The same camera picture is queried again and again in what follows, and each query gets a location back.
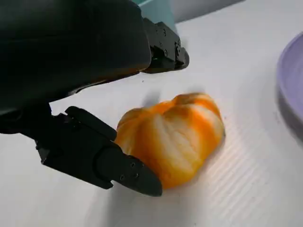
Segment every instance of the pumpkin rib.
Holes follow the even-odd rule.
[[[166,132],[168,132],[169,130],[169,122],[167,122],[165,120],[165,118],[162,119],[165,123],[164,123],[164,127],[166,129]],[[182,159],[185,159],[188,163],[189,162],[192,162],[192,158],[188,158],[189,156],[189,152],[182,152],[182,149],[180,149],[180,146],[182,146],[182,144],[180,144],[178,141],[175,141],[174,138],[173,138],[173,132],[176,131],[173,127],[170,127],[172,129],[170,129],[170,132],[168,133],[169,134],[169,137],[170,137],[170,140],[171,141],[174,141],[176,144],[172,143],[173,146],[176,148],[176,150],[178,150],[181,154],[182,154]]]

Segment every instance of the white surface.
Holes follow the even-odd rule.
[[[227,138],[193,182],[161,198],[118,185],[105,191],[42,166],[31,140],[1,135],[0,226],[301,227],[303,148],[277,108],[275,67],[303,30],[302,8],[302,0],[248,0],[182,23],[188,69],[134,76],[53,104],[56,113],[76,105],[115,127],[147,96],[204,89],[220,106]]]

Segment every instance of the plate rim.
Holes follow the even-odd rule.
[[[278,79],[278,84],[280,87],[280,92],[281,92],[284,100],[286,101],[287,105],[291,108],[291,110],[293,111],[295,116],[298,119],[300,119],[300,121],[303,123],[303,112],[300,111],[300,108],[298,107],[297,103],[295,103],[290,98],[288,98],[287,88],[285,87],[285,83],[283,82],[284,75],[282,74],[283,61],[284,61],[286,55],[288,54],[290,47],[293,46],[295,44],[295,42],[302,37],[303,37],[303,32],[299,33],[295,38],[293,38],[287,44],[287,46],[284,48],[283,52],[281,53],[279,60],[278,60],[278,64],[277,64],[277,79]]]

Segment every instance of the orange pumpkin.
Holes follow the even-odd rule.
[[[192,93],[130,110],[118,124],[116,143],[151,168],[165,189],[191,180],[223,137],[213,99]]]

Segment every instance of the teal object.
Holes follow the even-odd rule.
[[[168,0],[133,0],[133,2],[141,8],[142,17],[148,18],[153,23],[164,22],[171,30],[177,32]]]

